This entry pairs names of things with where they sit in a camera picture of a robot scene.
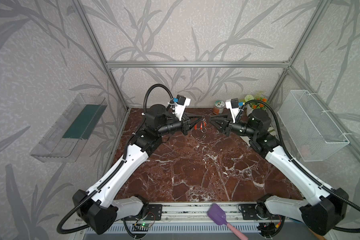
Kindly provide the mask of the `metal keyring with red handle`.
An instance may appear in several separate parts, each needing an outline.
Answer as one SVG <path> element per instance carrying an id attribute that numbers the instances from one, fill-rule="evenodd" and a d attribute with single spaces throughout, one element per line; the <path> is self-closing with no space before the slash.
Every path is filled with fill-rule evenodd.
<path id="1" fill-rule="evenodd" d="M 197 123 L 194 126 L 194 129 L 196 131 L 195 136 L 197 140 L 203 142 L 206 138 L 206 130 L 207 130 L 205 121 L 201 120 L 199 123 Z"/>

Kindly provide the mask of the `key with red tag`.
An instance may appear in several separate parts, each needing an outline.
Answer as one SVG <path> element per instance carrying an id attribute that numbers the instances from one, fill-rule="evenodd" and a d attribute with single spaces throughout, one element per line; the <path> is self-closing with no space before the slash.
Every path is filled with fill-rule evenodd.
<path id="1" fill-rule="evenodd" d="M 201 121 L 200 130 L 201 130 L 202 133 L 205 133 L 207 131 L 207 124 L 206 124 L 205 120 Z"/>

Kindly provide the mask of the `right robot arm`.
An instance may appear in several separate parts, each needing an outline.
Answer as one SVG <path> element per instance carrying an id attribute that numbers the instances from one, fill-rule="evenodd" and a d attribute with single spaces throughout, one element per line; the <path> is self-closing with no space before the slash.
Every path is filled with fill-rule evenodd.
<path id="1" fill-rule="evenodd" d="M 324 236 L 344 219 L 347 205 L 325 191 L 325 183 L 311 180 L 310 172 L 287 156 L 281 142 L 268 131 L 271 122 L 268 113 L 261 109 L 254 110 L 247 122 L 235 121 L 231 115 L 210 118 L 211 125 L 226 136 L 234 133 L 249 137 L 253 150 L 281 171 L 304 197 L 299 201 L 266 195 L 259 199 L 260 204 L 269 213 L 303 222 L 314 233 Z"/>

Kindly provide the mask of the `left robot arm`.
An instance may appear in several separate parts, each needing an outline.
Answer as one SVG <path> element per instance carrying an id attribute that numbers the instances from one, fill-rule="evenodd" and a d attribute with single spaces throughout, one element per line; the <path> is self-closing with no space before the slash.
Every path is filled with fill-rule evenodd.
<path id="1" fill-rule="evenodd" d="M 116 164 L 88 190 L 78 190 L 74 194 L 75 207 L 67 216 L 77 214 L 86 225 L 63 230 L 63 223 L 59 223 L 58 233 L 73 233 L 91 228 L 96 234 L 101 235 L 115 221 L 140 215 L 143 208 L 148 205 L 144 198 L 132 196 L 116 201 L 117 193 L 135 170 L 163 143 L 164 135 L 180 132 L 186 136 L 203 119 L 202 116 L 186 113 L 184 106 L 151 106 L 144 113 L 143 122 L 131 136 Z"/>

